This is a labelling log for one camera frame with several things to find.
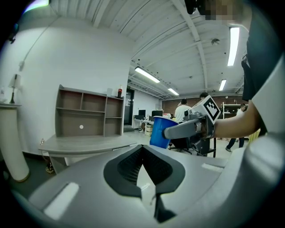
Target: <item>lamp shade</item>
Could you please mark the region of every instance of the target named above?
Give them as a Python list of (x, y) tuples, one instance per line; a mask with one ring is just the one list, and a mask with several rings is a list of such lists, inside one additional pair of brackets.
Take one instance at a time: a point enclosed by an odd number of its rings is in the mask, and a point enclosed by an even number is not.
[(9, 83), (9, 88), (18, 89), (21, 86), (21, 76), (19, 74), (14, 74)]

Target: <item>dark t-shirt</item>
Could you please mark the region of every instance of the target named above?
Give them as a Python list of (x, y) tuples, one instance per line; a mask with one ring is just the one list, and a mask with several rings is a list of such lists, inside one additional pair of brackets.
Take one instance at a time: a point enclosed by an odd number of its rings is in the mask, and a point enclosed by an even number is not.
[[(252, 7), (252, 21), (247, 42), (248, 64), (244, 61), (243, 100), (252, 100), (275, 68), (282, 54), (281, 42), (266, 17)], [(260, 135), (266, 132), (261, 123)]]

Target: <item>black hair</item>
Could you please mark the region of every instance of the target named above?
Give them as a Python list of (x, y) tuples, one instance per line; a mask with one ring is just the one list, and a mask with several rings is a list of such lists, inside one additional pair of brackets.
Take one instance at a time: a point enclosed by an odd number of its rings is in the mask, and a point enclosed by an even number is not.
[(181, 104), (182, 104), (182, 105), (186, 105), (186, 104), (187, 104), (187, 100), (186, 100), (185, 98), (182, 99), (182, 100), (181, 100)]
[(206, 92), (200, 94), (200, 98), (206, 98), (207, 96), (209, 96), (209, 94)]

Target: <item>white wall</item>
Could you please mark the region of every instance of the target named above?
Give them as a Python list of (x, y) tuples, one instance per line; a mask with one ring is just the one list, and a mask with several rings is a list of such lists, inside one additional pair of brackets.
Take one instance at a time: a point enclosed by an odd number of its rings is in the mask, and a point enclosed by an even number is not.
[[(160, 104), (162, 101), (158, 98), (155, 98), (151, 95), (145, 94), (143, 92), (136, 91), (134, 92), (134, 104), (133, 104), (133, 115), (138, 115), (138, 110), (145, 110), (146, 116), (155, 110), (155, 105)], [(139, 128), (139, 123), (133, 121), (133, 128)]]
[[(39, 153), (40, 140), (55, 134), (54, 114), (60, 84), (82, 90), (116, 95), (120, 85), (123, 96), (132, 54), (133, 41), (106, 28), (95, 29), (83, 20), (54, 18), (21, 24), (14, 44), (7, 43), (0, 58), (0, 87), (7, 89), (11, 77), (21, 75), (22, 88), (16, 92), (19, 138), (22, 150)], [(44, 31), (24, 59), (35, 40)]]

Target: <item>ceiling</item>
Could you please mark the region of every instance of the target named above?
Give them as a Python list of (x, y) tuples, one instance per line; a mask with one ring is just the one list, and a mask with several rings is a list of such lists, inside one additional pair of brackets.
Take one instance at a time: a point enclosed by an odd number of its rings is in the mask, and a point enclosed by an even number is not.
[[(235, 64), (227, 67), (229, 27), (221, 21), (206, 21), (198, 11), (188, 15), (184, 0), (51, 0), (49, 6), (25, 13), (23, 20), (49, 16), (88, 20), (94, 27), (105, 26), (134, 40), (128, 82), (133, 89), (163, 100), (197, 97), (204, 91), (240, 95), (247, 31), (240, 29)], [(215, 38), (220, 44), (212, 45)], [(137, 73), (136, 66), (161, 82)], [(226, 86), (219, 92), (225, 78)]]

